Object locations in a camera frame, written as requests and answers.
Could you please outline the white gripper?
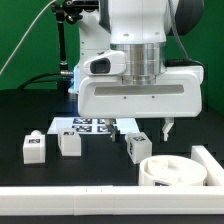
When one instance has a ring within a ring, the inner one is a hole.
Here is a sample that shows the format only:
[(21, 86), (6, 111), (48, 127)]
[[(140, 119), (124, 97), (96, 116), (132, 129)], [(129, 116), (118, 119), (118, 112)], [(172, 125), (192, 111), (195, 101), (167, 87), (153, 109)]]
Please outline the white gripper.
[[(154, 84), (126, 86), (119, 76), (89, 76), (80, 84), (78, 113), (83, 118), (165, 118), (167, 141), (175, 117), (195, 117), (202, 110), (201, 66), (168, 67)], [(119, 130), (106, 125), (113, 142)]]

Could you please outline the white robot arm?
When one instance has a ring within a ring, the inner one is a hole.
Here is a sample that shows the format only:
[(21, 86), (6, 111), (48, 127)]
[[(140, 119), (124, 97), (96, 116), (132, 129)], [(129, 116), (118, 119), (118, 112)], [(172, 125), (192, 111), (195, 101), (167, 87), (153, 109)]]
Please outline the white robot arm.
[(162, 118), (167, 138), (177, 117), (201, 112), (204, 68), (184, 55), (165, 58), (166, 37), (198, 22), (203, 0), (72, 0), (80, 22), (74, 75), (78, 112), (103, 118)]

